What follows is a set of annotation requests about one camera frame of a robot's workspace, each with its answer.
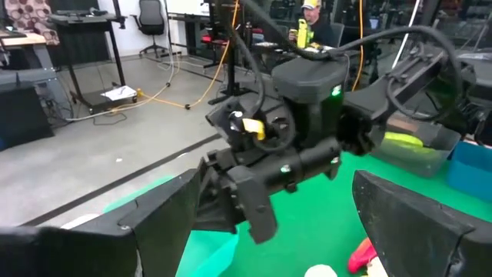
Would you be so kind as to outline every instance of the blue bin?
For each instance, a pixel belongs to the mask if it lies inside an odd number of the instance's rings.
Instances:
[[[449,186],[492,202],[492,150],[460,142],[447,173]]]
[[[111,203],[104,212],[110,212],[159,185],[166,185],[165,183],[171,179],[172,177],[164,177],[152,182],[143,189]],[[239,232],[234,235],[226,232],[191,231],[176,276],[219,276],[231,265],[238,241]]]

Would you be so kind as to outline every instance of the green mat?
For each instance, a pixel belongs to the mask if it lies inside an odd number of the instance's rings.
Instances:
[[[255,245],[248,224],[240,225],[240,239],[232,265],[222,275],[304,276],[316,264],[330,265],[339,277],[347,273],[350,254],[365,237],[352,199],[352,178],[357,169],[368,170],[398,185],[443,202],[462,212],[492,222],[492,205],[446,185],[446,170],[423,179],[373,157],[345,153],[334,181],[323,175],[298,186],[298,192],[272,197],[278,233],[269,242]]]

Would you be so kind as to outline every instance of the person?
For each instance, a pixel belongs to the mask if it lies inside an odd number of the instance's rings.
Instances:
[[[304,19],[314,33],[310,43],[318,43],[330,47],[338,47],[335,43],[334,34],[331,30],[330,22],[320,16],[321,0],[304,0],[302,5]],[[296,41],[296,32],[289,32],[289,40]]]

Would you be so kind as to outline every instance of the concrete floor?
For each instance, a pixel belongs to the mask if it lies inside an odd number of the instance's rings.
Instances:
[[[207,63],[194,59],[188,61]],[[202,73],[198,67],[181,66]],[[145,58],[128,58],[123,62],[123,68],[127,85],[142,88],[149,95],[159,91],[171,74],[171,71],[159,69],[156,62]],[[207,74],[213,75],[214,71],[210,68]],[[110,87],[111,81],[118,80],[113,64],[80,68],[76,74],[83,92],[103,87],[99,72],[106,88]],[[241,72],[237,75],[239,80],[249,79],[252,84],[250,75]],[[60,76],[65,85],[71,83],[67,72],[60,72]],[[210,82],[207,78],[180,71],[173,78],[171,87],[159,98],[181,104],[191,103],[201,97]],[[215,97],[220,85],[216,82],[204,101],[190,111],[151,102],[125,111],[128,119],[116,125],[96,126],[92,120],[76,122],[57,129],[55,137],[0,152],[0,202],[4,207],[0,225],[21,225],[215,134],[204,116],[212,109],[206,101]],[[256,94],[244,95],[241,101],[250,106],[257,97]],[[276,104],[275,100],[268,98],[265,108]],[[78,110],[78,116],[87,115],[85,107],[79,109],[75,106],[75,111]],[[98,124],[115,120],[118,119],[96,119]],[[207,151],[224,147],[226,144],[221,140],[203,145],[44,224],[60,226],[84,214],[100,213],[106,205],[122,196],[161,177],[177,175],[195,167]]]

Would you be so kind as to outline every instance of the white wall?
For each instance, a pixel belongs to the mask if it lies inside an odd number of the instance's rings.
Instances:
[[[110,13],[115,13],[115,7],[113,6],[112,0],[98,0],[99,8],[102,11],[108,11]],[[143,48],[152,44],[152,37],[149,35],[142,34],[135,23],[135,20],[130,17],[130,15],[140,15],[140,8],[138,7],[138,0],[119,0],[121,15],[127,16],[126,19],[126,29],[121,30],[119,24],[113,23],[113,29],[115,30],[116,43],[118,45],[118,50],[120,56],[127,55],[137,55]],[[176,22],[174,20],[170,21],[171,28],[171,41],[174,43],[179,43],[186,45],[186,34],[185,34],[185,23]],[[106,34],[106,39],[108,40],[108,48],[111,57],[114,57],[113,49],[111,46],[111,39],[109,38],[109,33]],[[167,48],[167,35],[159,35],[155,37],[155,41],[158,45]],[[179,48],[178,46],[173,46],[173,51],[182,51],[183,55],[186,55],[186,48]]]

